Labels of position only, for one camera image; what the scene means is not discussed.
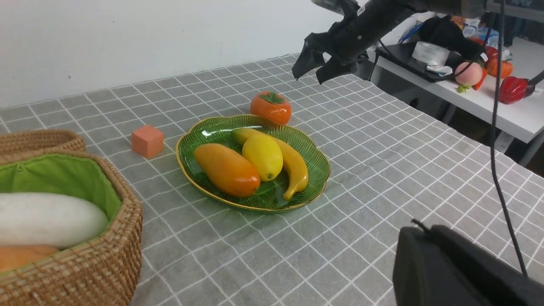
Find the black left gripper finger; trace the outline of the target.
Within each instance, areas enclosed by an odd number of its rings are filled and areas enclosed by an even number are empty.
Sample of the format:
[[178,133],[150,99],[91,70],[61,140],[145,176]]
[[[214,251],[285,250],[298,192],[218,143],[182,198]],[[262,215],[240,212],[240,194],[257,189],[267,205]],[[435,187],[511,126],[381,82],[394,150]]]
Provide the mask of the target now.
[[444,225],[399,231],[399,306],[542,306],[544,287]]

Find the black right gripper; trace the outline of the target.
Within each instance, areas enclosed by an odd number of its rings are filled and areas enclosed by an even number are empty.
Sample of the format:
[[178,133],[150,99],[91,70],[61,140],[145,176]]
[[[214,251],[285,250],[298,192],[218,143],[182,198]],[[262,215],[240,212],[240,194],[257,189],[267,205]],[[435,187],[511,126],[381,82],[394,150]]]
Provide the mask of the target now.
[[[415,13],[414,0],[313,0],[313,4],[342,15],[327,32],[310,33],[292,66],[295,79],[311,70],[320,85],[334,78],[354,74],[361,55],[397,25]],[[325,61],[323,54],[330,59]]]

